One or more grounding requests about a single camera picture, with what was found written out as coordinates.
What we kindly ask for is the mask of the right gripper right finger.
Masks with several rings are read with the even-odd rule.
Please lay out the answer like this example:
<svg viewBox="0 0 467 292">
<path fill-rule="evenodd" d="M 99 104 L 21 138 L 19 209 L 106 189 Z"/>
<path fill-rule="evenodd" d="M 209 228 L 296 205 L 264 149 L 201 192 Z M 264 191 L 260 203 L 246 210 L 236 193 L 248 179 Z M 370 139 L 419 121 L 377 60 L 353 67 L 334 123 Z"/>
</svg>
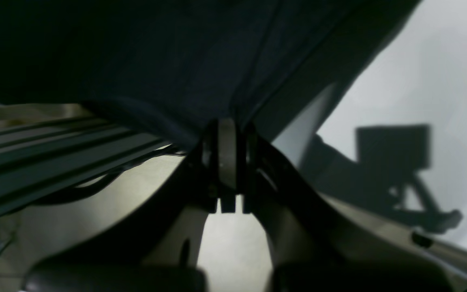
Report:
<svg viewBox="0 0 467 292">
<path fill-rule="evenodd" d="M 236 132 L 237 190 L 276 265 L 272 292 L 451 292 L 467 280 L 467 251 L 432 237 L 455 228 L 420 170 L 430 165 L 428 125 L 362 127 L 352 161 L 313 137 L 306 180 L 254 126 Z"/>
</svg>

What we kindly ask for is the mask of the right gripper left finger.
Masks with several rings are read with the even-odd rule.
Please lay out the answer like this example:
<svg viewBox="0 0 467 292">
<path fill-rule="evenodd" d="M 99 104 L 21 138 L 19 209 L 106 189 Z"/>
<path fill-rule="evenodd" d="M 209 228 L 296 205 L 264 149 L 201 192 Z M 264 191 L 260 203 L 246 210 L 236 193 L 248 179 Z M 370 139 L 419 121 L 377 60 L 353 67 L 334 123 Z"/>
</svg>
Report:
<svg viewBox="0 0 467 292">
<path fill-rule="evenodd" d="M 237 128 L 211 122 L 159 189 L 102 233 L 35 264 L 24 292 L 206 290 L 197 268 L 209 214 L 236 211 Z"/>
</svg>

